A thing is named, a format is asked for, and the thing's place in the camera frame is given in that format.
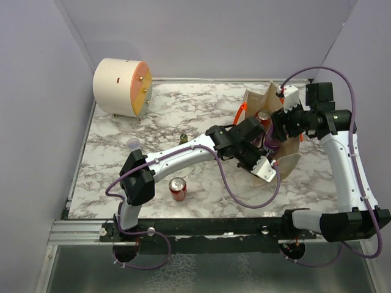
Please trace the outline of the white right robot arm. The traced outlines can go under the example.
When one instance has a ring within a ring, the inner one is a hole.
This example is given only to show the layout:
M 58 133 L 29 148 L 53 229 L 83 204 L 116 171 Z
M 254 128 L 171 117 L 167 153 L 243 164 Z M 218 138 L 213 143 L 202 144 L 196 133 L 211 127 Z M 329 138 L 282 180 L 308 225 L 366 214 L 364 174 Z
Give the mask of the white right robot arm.
M 306 85 L 307 109 L 292 85 L 283 86 L 276 95 L 283 98 L 283 107 L 271 115 L 273 139 L 284 142 L 306 133 L 320 141 L 334 177 L 338 209 L 336 213 L 287 210 L 287 220 L 280 224 L 282 234 L 294 239 L 302 230 L 310 230 L 328 242 L 371 238 L 390 222 L 390 211 L 379 207 L 366 179 L 351 111 L 336 109 L 330 82 Z

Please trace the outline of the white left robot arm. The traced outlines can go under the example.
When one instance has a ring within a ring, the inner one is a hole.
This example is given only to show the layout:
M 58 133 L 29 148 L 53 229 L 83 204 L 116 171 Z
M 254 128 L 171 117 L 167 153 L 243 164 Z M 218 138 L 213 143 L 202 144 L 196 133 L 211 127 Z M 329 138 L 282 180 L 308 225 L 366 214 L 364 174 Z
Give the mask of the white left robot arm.
M 276 175 L 265 151 L 252 141 L 265 133 L 255 118 L 237 125 L 212 126 L 204 134 L 166 151 L 130 153 L 120 171 L 124 199 L 116 215 L 114 234 L 122 241 L 134 236 L 143 204 L 155 196 L 155 184 L 186 167 L 217 159 L 236 159 L 238 167 L 257 178 L 271 182 Z

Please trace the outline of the purple soda can front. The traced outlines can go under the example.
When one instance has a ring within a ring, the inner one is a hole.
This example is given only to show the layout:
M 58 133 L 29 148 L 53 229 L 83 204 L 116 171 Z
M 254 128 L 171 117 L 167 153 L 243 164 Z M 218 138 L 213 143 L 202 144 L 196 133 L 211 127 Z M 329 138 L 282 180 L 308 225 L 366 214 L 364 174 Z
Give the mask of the purple soda can front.
M 271 125 L 263 141 L 263 149 L 267 152 L 268 156 L 275 155 L 280 148 L 280 142 L 272 137 L 273 130 L 273 125 Z

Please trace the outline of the beige canvas tote bag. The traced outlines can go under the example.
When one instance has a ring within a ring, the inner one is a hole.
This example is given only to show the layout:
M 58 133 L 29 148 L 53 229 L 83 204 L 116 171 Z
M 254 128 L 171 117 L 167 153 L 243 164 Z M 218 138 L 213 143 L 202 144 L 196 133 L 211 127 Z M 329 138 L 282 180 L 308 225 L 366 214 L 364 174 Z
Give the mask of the beige canvas tote bag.
M 261 110 L 272 114 L 277 110 L 283 109 L 284 99 L 277 97 L 277 92 L 277 86 L 273 82 L 267 85 L 263 94 L 249 89 L 245 90 L 242 105 L 239 107 L 233 123 L 237 124 L 251 115 L 256 116 Z M 302 136 L 299 135 L 287 138 L 286 141 L 274 145 L 272 158 L 279 164 L 279 173 L 282 180 L 291 174 L 301 158 L 299 154 L 301 141 Z

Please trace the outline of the green glass bottle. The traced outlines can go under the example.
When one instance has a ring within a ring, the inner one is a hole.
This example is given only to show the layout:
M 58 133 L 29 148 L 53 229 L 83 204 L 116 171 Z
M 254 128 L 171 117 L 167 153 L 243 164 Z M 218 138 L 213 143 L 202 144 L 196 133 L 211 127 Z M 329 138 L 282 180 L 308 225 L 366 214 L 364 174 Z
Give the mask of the green glass bottle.
M 185 133 L 180 134 L 180 143 L 179 145 L 182 145 L 184 143 L 188 142 L 188 136 Z

